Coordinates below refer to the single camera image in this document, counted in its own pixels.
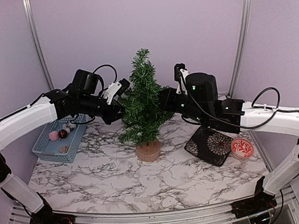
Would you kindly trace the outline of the small green christmas tree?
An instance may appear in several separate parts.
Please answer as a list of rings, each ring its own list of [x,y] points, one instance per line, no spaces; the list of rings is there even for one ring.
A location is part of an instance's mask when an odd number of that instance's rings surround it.
[[[135,145],[138,159],[144,162],[155,161],[160,156],[159,128],[174,115],[159,107],[158,93],[165,87],[156,82],[156,68],[149,55],[148,49],[136,51],[131,62],[131,86],[118,100],[125,109],[121,118],[122,133],[118,139],[122,144]]]

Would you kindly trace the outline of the clear string ornament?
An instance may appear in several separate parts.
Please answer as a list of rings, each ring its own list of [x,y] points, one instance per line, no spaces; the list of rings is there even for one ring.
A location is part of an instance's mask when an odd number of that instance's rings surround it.
[[[110,163],[113,171],[116,173],[124,173],[128,170],[130,163],[128,161],[128,154],[124,147],[116,147],[109,149]]]

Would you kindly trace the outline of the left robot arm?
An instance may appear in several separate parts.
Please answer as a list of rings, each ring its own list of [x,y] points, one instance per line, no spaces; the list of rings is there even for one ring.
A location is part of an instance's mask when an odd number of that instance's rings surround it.
[[[65,89],[42,93],[29,105],[0,118],[0,189],[26,207],[32,213],[31,220],[38,224],[56,224],[57,215],[41,195],[12,173],[1,151],[38,127],[69,115],[98,116],[107,125],[121,119],[123,107],[115,97],[121,96],[130,83],[127,79],[114,80],[94,95],[98,83],[103,79],[96,72],[79,69]]]

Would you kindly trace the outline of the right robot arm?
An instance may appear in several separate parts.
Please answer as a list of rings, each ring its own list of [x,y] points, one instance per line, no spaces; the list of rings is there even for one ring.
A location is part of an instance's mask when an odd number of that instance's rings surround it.
[[[182,70],[175,76],[178,88],[159,91],[159,106],[179,113],[198,124],[227,133],[254,130],[289,134],[298,138],[290,154],[269,174],[257,182],[249,200],[253,211],[261,211],[278,191],[299,175],[299,108],[256,104],[241,99],[219,100],[216,79],[205,73]]]

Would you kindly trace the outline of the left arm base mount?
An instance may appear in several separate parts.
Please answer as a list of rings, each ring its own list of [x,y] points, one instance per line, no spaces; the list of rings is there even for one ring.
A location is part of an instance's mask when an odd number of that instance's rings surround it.
[[[75,216],[69,214],[51,213],[51,216],[39,218],[33,215],[30,219],[30,224],[74,224]]]

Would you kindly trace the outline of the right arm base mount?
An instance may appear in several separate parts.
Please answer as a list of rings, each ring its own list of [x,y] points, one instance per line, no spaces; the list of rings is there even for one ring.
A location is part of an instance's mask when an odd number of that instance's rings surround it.
[[[272,207],[277,206],[275,198],[270,199],[257,199],[254,197],[244,199],[241,201],[236,201],[231,204],[231,213],[234,214],[236,219],[243,218],[245,216],[250,216],[261,211],[268,210]]]

